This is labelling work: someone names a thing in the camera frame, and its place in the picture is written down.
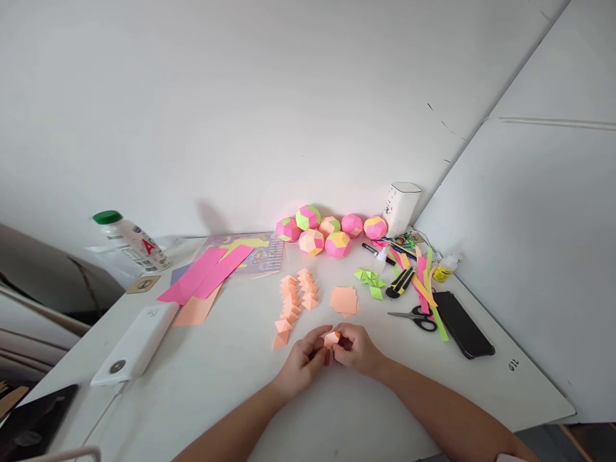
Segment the white power bank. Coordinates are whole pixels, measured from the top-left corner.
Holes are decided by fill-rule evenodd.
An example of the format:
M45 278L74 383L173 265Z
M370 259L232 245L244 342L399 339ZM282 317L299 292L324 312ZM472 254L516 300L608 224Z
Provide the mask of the white power bank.
M140 377L179 307L175 302L145 307L95 374L90 385L114 385Z

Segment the white device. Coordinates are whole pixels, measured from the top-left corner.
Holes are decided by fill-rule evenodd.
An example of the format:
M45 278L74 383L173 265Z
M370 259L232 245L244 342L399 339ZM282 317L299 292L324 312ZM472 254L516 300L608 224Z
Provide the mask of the white device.
M385 202L383 219L387 222L387 237L395 239L406 231L422 190L413 183L392 183Z
M145 307L107 357L90 385L114 385L140 377L179 307L175 302Z

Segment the yellow glue bottle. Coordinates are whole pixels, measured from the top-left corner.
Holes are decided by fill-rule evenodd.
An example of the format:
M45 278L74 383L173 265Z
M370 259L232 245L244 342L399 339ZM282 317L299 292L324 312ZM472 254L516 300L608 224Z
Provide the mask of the yellow glue bottle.
M450 274L458 267L458 263L461 261L461 255L456 253L450 253L444 259L440 261L436 269L434 270L434 275L432 276L437 282L445 282Z

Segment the stack of origami units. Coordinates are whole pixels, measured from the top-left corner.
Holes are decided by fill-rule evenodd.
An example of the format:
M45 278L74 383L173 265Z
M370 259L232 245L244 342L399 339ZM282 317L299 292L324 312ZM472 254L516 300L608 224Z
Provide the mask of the stack of origami units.
M319 298L316 293L319 291L319 286L314 283L312 273L306 268L297 272L297 279L300 281L300 287L304 291L302 297L302 305L308 311L312 311L319 305Z
M274 339L274 346L272 348L274 350L287 345L289 334L293 330L293 323L299 319L302 312L302 309L299 308L300 296L297 293L297 279L292 276L282 278L280 293L282 294L282 314L280 315L280 321L275 322L278 334L276 334Z
M332 301L329 305L341 313L345 319L349 319L360 311L357 304L357 293L353 287L335 287L332 290Z
M361 281L362 284L366 284L370 288L370 295L377 300L383 299L383 292L381 288L386 286L379 275L372 271L366 271L365 269L357 268L354 273L355 277Z

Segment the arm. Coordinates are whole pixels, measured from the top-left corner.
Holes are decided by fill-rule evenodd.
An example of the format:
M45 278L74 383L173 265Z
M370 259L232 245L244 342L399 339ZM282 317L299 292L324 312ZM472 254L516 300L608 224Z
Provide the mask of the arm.
M455 391L387 358L366 329L339 324L342 335L334 358L391 389L452 462L494 462L509 454L527 462L539 459L520 439Z
M329 354L321 336L331 328L331 325L317 327L297 341L284 366L268 385L194 440L173 462L247 460L276 413L308 388L323 365L329 365Z

